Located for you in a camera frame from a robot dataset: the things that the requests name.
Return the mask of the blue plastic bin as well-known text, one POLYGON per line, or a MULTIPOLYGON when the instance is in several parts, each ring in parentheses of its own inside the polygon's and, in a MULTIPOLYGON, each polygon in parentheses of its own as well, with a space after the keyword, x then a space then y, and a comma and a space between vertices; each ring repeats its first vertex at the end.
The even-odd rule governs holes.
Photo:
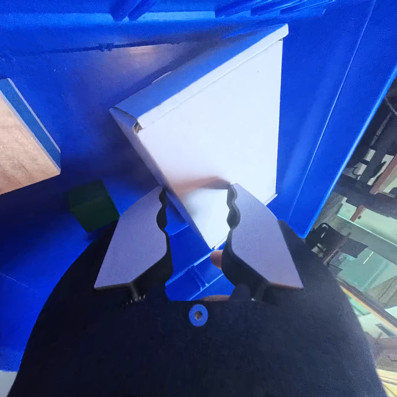
POLYGON ((283 39, 274 214, 305 236, 396 77, 396 1, 1 1, 1 81, 57 145, 60 174, 1 195, 1 372, 17 372, 55 285, 104 229, 69 193, 122 214, 157 182, 109 109, 225 39, 283 39))

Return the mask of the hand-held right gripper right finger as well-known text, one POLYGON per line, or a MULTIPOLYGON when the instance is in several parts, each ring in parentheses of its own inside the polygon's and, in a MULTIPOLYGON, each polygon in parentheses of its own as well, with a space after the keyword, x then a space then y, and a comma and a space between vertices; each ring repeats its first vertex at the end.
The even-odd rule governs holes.
POLYGON ((303 289, 279 221, 267 206, 235 183, 227 191, 227 235, 221 257, 225 277, 250 299, 269 287, 303 289))

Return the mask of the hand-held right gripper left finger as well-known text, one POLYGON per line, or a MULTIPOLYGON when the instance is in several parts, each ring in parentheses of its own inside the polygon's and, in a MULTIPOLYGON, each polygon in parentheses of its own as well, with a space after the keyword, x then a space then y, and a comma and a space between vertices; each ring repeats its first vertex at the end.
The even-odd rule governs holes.
POLYGON ((173 273, 166 190, 156 187, 120 217, 99 270, 98 291, 126 287, 133 298, 165 290, 173 273))

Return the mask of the white cardboard box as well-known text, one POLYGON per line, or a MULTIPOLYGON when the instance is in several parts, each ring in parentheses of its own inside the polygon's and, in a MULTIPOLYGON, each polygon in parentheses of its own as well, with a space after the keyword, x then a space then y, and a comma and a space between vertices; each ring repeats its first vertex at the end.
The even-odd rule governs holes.
POLYGON ((226 190, 182 192, 212 177, 260 202, 276 196, 283 39, 287 24, 230 38, 109 112, 181 216, 209 246, 229 231, 226 190))

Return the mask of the light wooden block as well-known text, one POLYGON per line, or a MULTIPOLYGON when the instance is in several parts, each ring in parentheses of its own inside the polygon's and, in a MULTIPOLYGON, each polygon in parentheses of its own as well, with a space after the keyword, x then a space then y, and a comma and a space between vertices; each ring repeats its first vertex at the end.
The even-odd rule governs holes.
POLYGON ((61 173, 61 151, 9 78, 0 81, 0 194, 61 173))

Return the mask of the green wooden cube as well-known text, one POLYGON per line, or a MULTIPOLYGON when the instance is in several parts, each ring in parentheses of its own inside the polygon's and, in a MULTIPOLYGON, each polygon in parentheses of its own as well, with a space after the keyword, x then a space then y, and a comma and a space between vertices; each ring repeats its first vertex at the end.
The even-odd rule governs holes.
POLYGON ((82 228, 93 232, 118 221, 120 214, 103 181, 92 181, 67 192, 69 211, 82 228))

